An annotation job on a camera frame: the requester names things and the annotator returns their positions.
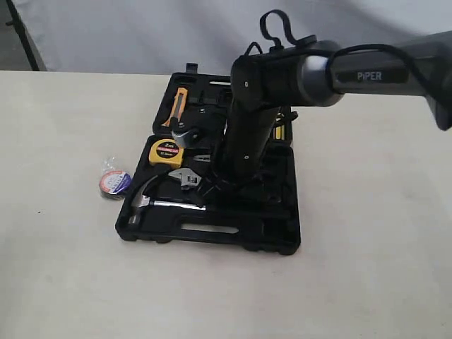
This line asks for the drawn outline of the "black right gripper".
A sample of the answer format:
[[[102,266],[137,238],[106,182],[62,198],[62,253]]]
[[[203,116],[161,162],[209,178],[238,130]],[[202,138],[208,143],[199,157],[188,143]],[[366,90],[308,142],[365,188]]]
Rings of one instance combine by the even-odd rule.
[[[197,166],[197,206],[227,212],[279,210],[279,157],[265,155],[253,174],[236,177],[211,162]]]

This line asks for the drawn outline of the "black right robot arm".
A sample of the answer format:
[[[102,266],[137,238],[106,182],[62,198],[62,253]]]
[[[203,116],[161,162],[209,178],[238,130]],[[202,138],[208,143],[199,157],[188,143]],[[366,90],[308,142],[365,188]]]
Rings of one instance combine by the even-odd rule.
[[[267,54],[242,55],[231,69],[232,104],[214,167],[196,204],[234,194],[256,175],[281,107],[330,107],[344,95],[423,97],[442,131],[451,127],[451,34],[396,45],[342,48],[313,41]]]

